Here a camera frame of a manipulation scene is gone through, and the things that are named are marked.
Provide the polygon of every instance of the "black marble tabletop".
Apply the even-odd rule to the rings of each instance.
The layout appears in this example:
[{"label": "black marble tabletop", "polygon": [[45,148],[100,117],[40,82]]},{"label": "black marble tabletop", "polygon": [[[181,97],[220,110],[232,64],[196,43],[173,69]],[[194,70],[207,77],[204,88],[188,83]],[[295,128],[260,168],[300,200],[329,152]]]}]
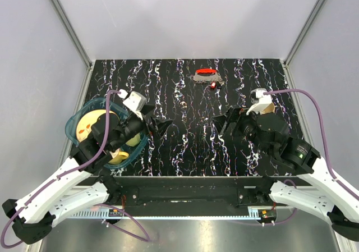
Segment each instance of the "black marble tabletop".
[{"label": "black marble tabletop", "polygon": [[[191,75],[200,68],[216,69],[222,89],[196,84]],[[85,102],[104,97],[110,89],[138,91],[156,106],[154,115],[173,119],[160,146],[148,145],[131,165],[113,170],[122,176],[258,176],[290,175],[258,152],[253,144],[229,132],[219,138],[210,122],[229,106],[250,106],[256,88],[288,88],[278,59],[131,59],[97,60]],[[112,101],[122,106],[120,99]],[[289,124],[293,136],[302,131],[292,98],[273,96],[276,113]]]}]

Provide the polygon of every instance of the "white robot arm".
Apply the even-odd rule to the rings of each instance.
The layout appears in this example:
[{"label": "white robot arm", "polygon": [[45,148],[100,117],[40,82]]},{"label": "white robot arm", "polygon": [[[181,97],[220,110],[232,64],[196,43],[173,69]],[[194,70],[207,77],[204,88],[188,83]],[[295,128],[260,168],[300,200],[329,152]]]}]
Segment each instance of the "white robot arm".
[{"label": "white robot arm", "polygon": [[[116,150],[135,135],[144,131],[154,140],[160,139],[172,123],[171,120],[159,122],[153,118],[152,124],[147,123],[145,115],[154,106],[146,105],[146,98],[137,92],[129,94],[124,90],[111,90],[110,93],[117,93],[124,100],[124,105],[132,112],[128,118],[120,121],[115,114],[109,113],[108,100],[107,113],[97,119],[87,138],[73,148],[70,156],[54,174],[25,197],[8,199],[2,204],[5,214],[13,222],[16,236],[25,243],[33,244],[41,240],[61,221],[87,207],[119,202],[120,186],[109,173],[101,176],[99,182],[89,189],[69,197],[64,195],[79,182],[103,169],[116,155]],[[98,143],[103,141],[105,145],[102,144],[104,147],[101,149]],[[2,245],[6,247],[3,236]]]},{"label": "white robot arm", "polygon": [[325,159],[310,144],[289,135],[285,120],[272,111],[271,96],[265,89],[253,90],[251,98],[250,108],[231,107],[226,114],[212,118],[219,134],[223,135],[229,124],[235,122],[233,136],[251,140],[275,163],[288,167],[321,192],[319,196],[303,192],[266,177],[263,185],[256,189],[259,197],[267,196],[273,202],[311,213],[328,222],[344,237],[359,241],[359,191],[329,169]]}]

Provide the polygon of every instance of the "white arm segment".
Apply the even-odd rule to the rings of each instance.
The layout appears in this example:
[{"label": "white arm segment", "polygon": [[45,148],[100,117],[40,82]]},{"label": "white arm segment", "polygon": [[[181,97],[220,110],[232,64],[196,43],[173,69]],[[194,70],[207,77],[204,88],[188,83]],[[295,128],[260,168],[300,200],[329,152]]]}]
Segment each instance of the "white arm segment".
[{"label": "white arm segment", "polygon": [[280,181],[273,183],[270,191],[271,193],[269,196],[272,201],[287,204],[317,216],[329,224],[332,223],[326,214],[333,210],[334,204],[325,196],[318,196],[300,191],[294,187],[287,186]]},{"label": "white arm segment", "polygon": [[255,93],[256,99],[252,100],[253,105],[248,109],[247,115],[250,112],[259,114],[272,103],[271,95],[264,95],[264,92],[267,92],[264,88],[257,88],[251,91],[251,93]]},{"label": "white arm segment", "polygon": [[86,190],[60,199],[49,210],[50,214],[54,214],[56,216],[52,222],[52,227],[55,227],[71,215],[95,204],[103,203],[107,199],[107,189],[100,182],[95,183],[92,187],[89,187]]},{"label": "white arm segment", "polygon": [[[298,177],[323,192],[343,212],[349,221],[359,223],[359,201],[333,180],[326,166],[325,159],[323,157],[318,158],[314,162],[312,169],[314,170],[313,173],[298,175]],[[348,188],[359,195],[359,191],[355,187],[336,172],[334,173],[338,180],[341,180]]]},{"label": "white arm segment", "polygon": [[[123,89],[120,89],[120,98],[125,98],[127,96],[127,92]],[[143,116],[141,114],[141,110],[145,105],[147,99],[142,94],[132,91],[130,96],[123,101],[123,105],[125,105],[131,112],[135,113],[139,119],[143,120]]]},{"label": "white arm segment", "polygon": [[[16,204],[16,210],[19,210],[21,207],[25,205],[25,202],[43,185],[45,185],[51,179],[56,179],[56,176],[67,171],[69,169],[78,167],[79,164],[73,158],[67,158],[63,165],[61,165],[60,169],[55,171],[45,182],[43,182],[39,187],[37,187],[33,192],[28,194],[27,196],[19,199]],[[44,218],[45,214],[49,209],[54,206],[54,203],[57,202],[67,191],[69,191],[72,187],[77,185],[82,180],[91,176],[91,173],[85,171],[74,171],[71,172],[60,180],[55,181],[50,186],[48,186],[45,190],[43,190],[32,202],[24,209],[19,217],[26,219],[25,223],[37,223],[41,219]]]}]

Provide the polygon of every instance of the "cable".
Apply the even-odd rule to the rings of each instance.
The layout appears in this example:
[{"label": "cable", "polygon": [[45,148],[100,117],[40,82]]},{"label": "cable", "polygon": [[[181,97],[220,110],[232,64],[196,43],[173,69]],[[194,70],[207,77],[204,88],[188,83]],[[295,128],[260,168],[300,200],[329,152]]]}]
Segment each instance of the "cable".
[{"label": "cable", "polygon": [[326,136],[325,136],[324,124],[323,124],[323,117],[321,115],[321,111],[320,111],[319,105],[316,102],[316,100],[308,92],[306,92],[304,90],[301,90],[301,89],[276,90],[276,91],[264,92],[263,94],[264,95],[272,95],[272,94],[281,94],[281,93],[290,93],[290,92],[302,93],[305,96],[307,96],[308,98],[310,98],[310,100],[313,102],[313,104],[315,106],[315,109],[316,109],[316,111],[318,113],[321,138],[323,140],[323,146],[324,146],[325,162],[326,162],[326,167],[328,168],[328,172],[330,173],[331,177],[333,178],[333,181],[336,181],[342,188],[345,189],[345,191],[347,193],[352,195],[356,200],[359,200],[359,195],[357,195],[354,191],[352,191],[350,188],[348,188],[341,180],[338,180],[337,176],[335,175],[335,173],[333,171],[333,166],[332,166],[332,163],[330,162],[330,159],[329,159],[328,145],[327,145],[327,142],[326,142]]},{"label": "cable", "polygon": [[130,218],[130,220],[132,220],[132,221],[140,228],[140,230],[142,230],[142,232],[144,233],[144,235],[146,235],[146,239],[143,238],[143,237],[141,237],[141,236],[135,235],[135,234],[133,234],[132,232],[126,231],[126,230],[124,230],[124,229],[122,229],[122,228],[119,228],[119,227],[117,227],[117,226],[115,226],[115,225],[112,225],[112,224],[110,224],[110,223],[107,223],[107,226],[113,227],[113,228],[115,228],[115,229],[117,229],[117,230],[119,230],[119,231],[122,231],[122,232],[124,232],[124,233],[126,233],[126,234],[132,236],[133,238],[139,239],[139,240],[141,240],[141,241],[143,241],[143,242],[150,242],[150,241],[151,241],[150,236],[148,235],[148,233],[146,232],[146,230],[143,228],[143,226],[140,224],[140,222],[138,222],[137,220],[135,220],[130,214],[128,214],[127,212],[125,212],[123,209],[119,209],[119,208],[116,208],[116,207],[114,207],[114,206],[107,205],[107,204],[103,204],[103,203],[101,203],[101,204],[96,204],[96,205],[97,205],[97,206],[104,206],[104,207],[108,207],[108,208],[115,209],[115,210],[117,210],[118,212],[120,212],[120,213],[122,213],[122,214],[128,216],[128,217]]},{"label": "cable", "polygon": [[22,241],[19,241],[15,244],[12,244],[12,245],[7,245],[5,244],[5,234],[10,226],[10,224],[15,220],[15,218],[25,209],[27,208],[27,206],[32,202],[32,200],[34,200],[42,191],[44,191],[46,188],[48,188],[52,183],[54,183],[55,181],[59,180],[61,177],[71,173],[71,172],[74,172],[74,171],[77,171],[79,169],[83,169],[85,167],[87,167],[88,165],[90,165],[91,163],[93,163],[100,155],[101,153],[103,152],[105,146],[106,146],[106,141],[107,141],[107,137],[108,137],[108,132],[109,132],[109,120],[110,120],[110,95],[111,94],[120,94],[121,92],[120,91],[117,91],[117,90],[109,90],[107,92],[107,96],[106,96],[106,114],[105,114],[105,134],[103,136],[103,141],[102,141],[102,144],[100,146],[100,149],[97,151],[96,155],[94,155],[92,157],[92,159],[90,159],[89,161],[87,161],[86,163],[78,166],[78,167],[75,167],[75,168],[72,168],[72,169],[69,169],[68,171],[64,171],[63,173],[59,174],[58,176],[56,176],[57,179],[52,179],[50,180],[49,182],[47,182],[45,185],[43,185],[38,191],[36,191],[28,200],[27,202],[25,202],[25,206],[24,207],[21,207],[11,218],[10,220],[5,224],[4,226],[4,229],[2,230],[2,233],[1,233],[1,238],[0,238],[0,243],[1,243],[1,246],[5,249],[9,249],[9,248],[14,248],[15,246],[19,245],[19,244],[22,244]]},{"label": "cable", "polygon": [[126,196],[121,196],[122,210],[125,210],[125,200],[123,198],[126,199]]},{"label": "cable", "polygon": [[[296,184],[291,180],[291,179],[285,179],[284,181],[283,181],[283,183],[291,183],[292,185],[293,185],[293,187],[296,189],[297,188],[297,186],[296,186]],[[279,222],[276,222],[275,224],[264,224],[265,226],[275,226],[275,225],[282,225],[282,224],[285,224],[285,223],[287,223],[288,221],[290,221],[295,215],[296,215],[296,213],[297,213],[297,211],[298,211],[298,209],[297,208],[294,208],[294,210],[293,210],[293,212],[291,213],[291,215],[289,216],[289,217],[287,217],[285,220],[283,220],[283,221],[279,221]],[[241,222],[241,221],[232,221],[233,223],[235,223],[235,224],[239,224],[239,225],[244,225],[244,226],[263,226],[262,224],[258,224],[258,223],[256,223],[256,224],[249,224],[249,223],[245,223],[245,222]]]}]

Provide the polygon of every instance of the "white wall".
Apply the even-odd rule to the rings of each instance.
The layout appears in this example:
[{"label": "white wall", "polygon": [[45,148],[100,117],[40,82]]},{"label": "white wall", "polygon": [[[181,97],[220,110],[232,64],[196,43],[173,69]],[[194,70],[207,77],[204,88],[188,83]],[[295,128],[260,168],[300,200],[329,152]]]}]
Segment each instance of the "white wall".
[{"label": "white wall", "polygon": [[[359,0],[327,0],[289,68],[297,88],[318,101],[335,170],[359,189]],[[314,106],[301,97],[323,154]]]},{"label": "white wall", "polygon": [[[0,0],[0,19],[3,203],[26,195],[56,169],[86,68],[49,0]],[[6,221],[1,209],[0,230]],[[6,243],[16,241],[10,228]]]},{"label": "white wall", "polygon": [[60,0],[91,59],[285,58],[316,0]]}]

